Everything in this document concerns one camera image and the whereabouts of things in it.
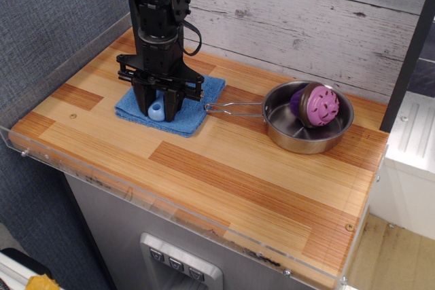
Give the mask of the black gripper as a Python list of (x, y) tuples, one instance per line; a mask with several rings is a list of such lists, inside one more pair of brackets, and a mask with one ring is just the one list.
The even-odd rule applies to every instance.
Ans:
[(184, 98), (199, 101), (203, 97), (204, 77), (184, 62), (184, 35), (176, 34), (168, 39), (137, 38), (136, 54), (120, 54), (120, 79), (129, 81), (140, 111), (148, 115), (148, 109), (156, 100), (158, 91), (164, 94), (165, 120), (172, 122), (181, 109)]

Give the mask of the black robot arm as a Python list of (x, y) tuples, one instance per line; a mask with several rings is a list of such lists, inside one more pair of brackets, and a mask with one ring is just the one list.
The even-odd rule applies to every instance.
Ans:
[(157, 93), (164, 99), (166, 121), (175, 119), (184, 99), (200, 101), (204, 78), (184, 62), (184, 29), (198, 33), (186, 21), (190, 0), (128, 0), (135, 54), (120, 54), (120, 79), (129, 81), (139, 108), (147, 114)]

